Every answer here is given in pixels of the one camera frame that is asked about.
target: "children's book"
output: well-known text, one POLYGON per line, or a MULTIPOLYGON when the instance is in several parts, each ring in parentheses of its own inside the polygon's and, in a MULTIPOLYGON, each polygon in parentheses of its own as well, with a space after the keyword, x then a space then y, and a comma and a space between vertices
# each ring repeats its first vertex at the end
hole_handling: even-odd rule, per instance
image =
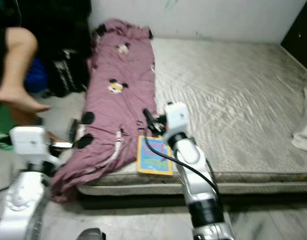
MULTIPOLYGON (((170 147, 166 146, 162 138, 147 136, 149 144, 158 152, 172 156, 170 147)), ((152 152, 145 142, 145 136, 138 137, 137 168, 139 173, 173 175, 173 164, 170 160, 152 152)))

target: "black bag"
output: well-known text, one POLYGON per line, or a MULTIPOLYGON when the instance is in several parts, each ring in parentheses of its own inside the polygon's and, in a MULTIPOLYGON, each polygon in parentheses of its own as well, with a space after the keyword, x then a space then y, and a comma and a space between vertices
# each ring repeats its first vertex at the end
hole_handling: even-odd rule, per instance
POLYGON ((63 50, 52 59, 44 59, 48 75, 48 92, 44 97, 64 97, 85 92, 89 85, 87 60, 75 51, 63 50))

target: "bed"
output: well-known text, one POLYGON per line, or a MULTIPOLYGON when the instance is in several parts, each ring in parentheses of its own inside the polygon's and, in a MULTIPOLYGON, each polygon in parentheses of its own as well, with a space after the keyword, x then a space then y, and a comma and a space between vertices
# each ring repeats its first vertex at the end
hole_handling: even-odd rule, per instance
MULTIPOLYGON (((156 103, 185 102, 190 132, 223 194, 307 193, 307 152, 291 145, 307 71, 279 45, 154 39, 156 103)), ((80 185, 93 196, 181 194, 179 175, 136 162, 80 185)))

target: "white wall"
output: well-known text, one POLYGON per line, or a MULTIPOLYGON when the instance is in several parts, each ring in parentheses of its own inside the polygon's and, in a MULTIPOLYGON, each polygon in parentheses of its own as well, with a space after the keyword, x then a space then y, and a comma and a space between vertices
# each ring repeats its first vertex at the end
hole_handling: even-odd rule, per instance
POLYGON ((91 28, 118 18, 155 36, 280 43, 306 0, 91 0, 91 28))

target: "green object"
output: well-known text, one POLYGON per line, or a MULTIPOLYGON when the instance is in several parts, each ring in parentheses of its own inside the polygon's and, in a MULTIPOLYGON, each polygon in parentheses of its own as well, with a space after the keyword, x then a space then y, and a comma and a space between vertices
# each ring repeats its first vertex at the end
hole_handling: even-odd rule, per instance
MULTIPOLYGON (((9 131, 15 126, 12 116, 10 115, 9 109, 0 105, 0 139, 9 135, 9 131)), ((0 147, 5 150, 12 150, 13 147, 0 142, 0 147)))

